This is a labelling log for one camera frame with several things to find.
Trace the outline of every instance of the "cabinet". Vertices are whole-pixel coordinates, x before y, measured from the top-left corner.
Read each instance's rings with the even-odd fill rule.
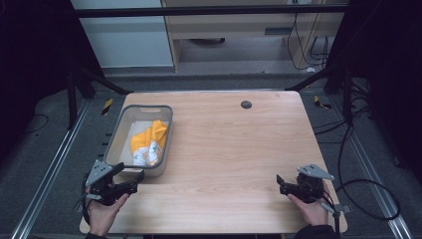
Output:
[[[161,0],[163,7],[281,5],[289,0]],[[346,3],[345,0],[312,0],[312,4]],[[175,69],[178,68],[181,43],[184,39],[284,37],[289,36],[295,20],[295,34],[289,49],[297,67],[305,66],[304,55],[309,51],[314,37],[335,36],[343,13],[296,14],[243,14],[210,16],[165,17],[170,48]],[[280,34],[268,34],[268,30]]]
[[[72,0],[72,4],[75,9],[161,7],[159,0]],[[173,68],[163,17],[80,20],[106,75],[136,73],[137,68]]]

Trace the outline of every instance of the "plastic bin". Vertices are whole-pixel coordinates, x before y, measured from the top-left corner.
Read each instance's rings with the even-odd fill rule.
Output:
[[[122,174],[131,172],[139,173],[145,170],[145,176],[161,175],[167,164],[167,151],[170,145],[172,131],[173,110],[169,106],[142,106],[130,105],[125,107],[118,117],[117,124],[111,137],[111,141],[105,151],[105,162],[116,165],[124,162],[125,169]],[[133,156],[130,152],[130,139],[151,126],[154,120],[161,120],[167,124],[167,133],[161,159],[153,166],[133,165]]]

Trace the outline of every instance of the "gray carpet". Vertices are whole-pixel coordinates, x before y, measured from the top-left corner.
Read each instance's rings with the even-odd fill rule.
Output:
[[[227,75],[165,77],[114,80],[118,85],[134,91],[188,91],[188,90],[243,90],[243,89],[283,89],[305,79],[306,75]],[[321,82],[315,83],[308,91],[320,90]],[[124,101],[110,90],[97,85],[97,95],[90,102],[86,119],[69,151],[60,170],[59,176],[40,211],[32,234],[83,235],[79,231],[81,214],[73,211],[73,204],[80,195],[84,174],[91,168],[93,162],[101,157],[109,141],[108,133],[113,131],[118,113]],[[339,121],[335,110],[327,110],[314,104],[314,96],[302,94],[303,101],[313,126]],[[107,116],[101,116],[105,101],[113,98],[113,104]],[[68,126],[67,94],[59,92],[39,102],[36,114],[48,117],[48,122],[35,132],[22,135],[21,142],[9,156],[7,167],[1,169],[0,192],[2,194],[0,209],[2,212],[0,234],[10,234],[26,207],[31,202],[43,176],[54,157]],[[34,117],[28,130],[37,129],[46,122],[42,116]],[[354,133],[361,138],[377,172],[402,204],[402,216],[414,238],[422,238],[421,212],[419,202],[422,200],[421,185],[408,169],[395,167],[391,152],[380,136],[377,127],[366,114],[354,120]],[[339,142],[344,134],[344,127],[339,127],[329,133],[318,135],[323,158],[328,170],[337,176],[337,158]],[[364,173],[360,168],[355,152],[346,143],[341,158],[343,181],[362,178]],[[351,185],[347,191],[358,202],[372,212],[382,215],[372,190],[361,184]],[[350,204],[343,194],[339,193],[340,202]],[[356,209],[345,215],[348,230],[343,238],[395,238],[387,222],[372,219]]]

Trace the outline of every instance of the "yellow towel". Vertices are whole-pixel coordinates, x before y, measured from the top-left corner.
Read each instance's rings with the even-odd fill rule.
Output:
[[[153,166],[162,156],[167,125],[161,120],[152,122],[146,131],[134,135],[130,139],[130,152],[133,155],[133,165]]]

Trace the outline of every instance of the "white cabinet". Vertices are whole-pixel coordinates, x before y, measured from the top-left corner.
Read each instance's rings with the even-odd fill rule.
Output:
[[[161,7],[159,0],[72,0],[75,9]],[[100,62],[107,71],[149,67],[173,68],[163,17],[81,18]]]

